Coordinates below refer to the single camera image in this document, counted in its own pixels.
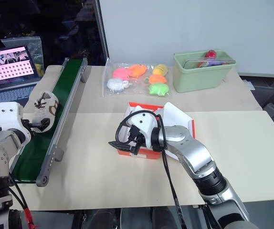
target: robotic arm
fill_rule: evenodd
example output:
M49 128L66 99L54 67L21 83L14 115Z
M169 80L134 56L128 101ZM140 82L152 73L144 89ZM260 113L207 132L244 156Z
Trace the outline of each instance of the robotic arm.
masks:
M159 124L159 115L140 107L120 124L116 141L109 142L115 148L138 153L140 146L154 151L168 149L175 154L199 189L203 200L208 204L216 225L221 229L257 229L249 222L248 212L230 185L221 174L208 149L194 139L187 128ZM128 141L120 142L118 134L122 126L130 127Z
M41 104L44 94L45 92L41 94L35 103L35 107L40 108L36 104ZM54 122L54 119L51 120L50 113L47 113L47 117L43 115L37 118L38 123L30 123L28 119L22 118L22 110L23 107L16 102L0 103L0 229L21 229L19 212L9 209L13 205L12 195L9 192L16 195L9 188L11 185L9 174L9 162L11 158L20 153L30 142L34 135L32 128L47 131L52 127ZM34 229L32 216L23 196L21 206L24 209L29 228Z

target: laptop keyboard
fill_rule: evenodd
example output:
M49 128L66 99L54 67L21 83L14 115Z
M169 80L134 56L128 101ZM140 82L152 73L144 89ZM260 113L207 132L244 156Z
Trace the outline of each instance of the laptop keyboard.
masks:
M0 92L0 103L1 102L12 102L20 99L29 98L35 85L29 87L23 87L18 89L13 89L10 91Z

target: dark background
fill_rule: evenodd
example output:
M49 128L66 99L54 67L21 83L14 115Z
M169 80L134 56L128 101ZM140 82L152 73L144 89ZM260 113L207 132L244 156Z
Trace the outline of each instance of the dark background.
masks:
M105 64L92 0L0 0L0 39L23 36L40 36L45 68L65 57Z

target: green conveyor belt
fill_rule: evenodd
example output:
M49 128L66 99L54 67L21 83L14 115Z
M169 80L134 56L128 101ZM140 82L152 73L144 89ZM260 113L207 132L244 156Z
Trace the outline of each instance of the green conveyor belt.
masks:
M69 60L60 75L53 90L53 93L59 100L59 107L55 116L54 125L50 131L35 135L24 148L12 171L12 175L18 183L36 182L42 162L47 153L57 123L61 118L81 63L82 60Z

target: pink toy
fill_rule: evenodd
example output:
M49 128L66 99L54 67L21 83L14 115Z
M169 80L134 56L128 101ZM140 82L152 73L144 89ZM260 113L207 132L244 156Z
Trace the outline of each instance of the pink toy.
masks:
M113 78L119 78L121 80L128 80L128 75L130 75L132 71L127 68L117 68L113 72Z

